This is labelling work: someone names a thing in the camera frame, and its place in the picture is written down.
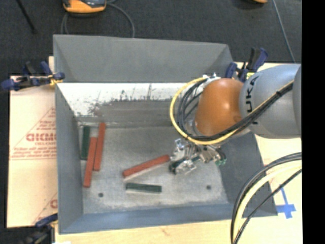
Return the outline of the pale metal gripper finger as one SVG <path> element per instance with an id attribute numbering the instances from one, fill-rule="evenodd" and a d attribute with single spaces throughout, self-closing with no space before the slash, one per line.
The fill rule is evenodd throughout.
<path id="1" fill-rule="evenodd" d="M 189 152 L 191 150 L 191 143 L 188 141 L 184 141 L 179 138 L 174 141 L 175 147 L 171 153 L 171 161 L 177 161 L 189 156 Z"/>
<path id="2" fill-rule="evenodd" d="M 195 170 L 196 165 L 190 160 L 179 160 L 169 165 L 169 171 L 174 175 L 187 174 Z"/>

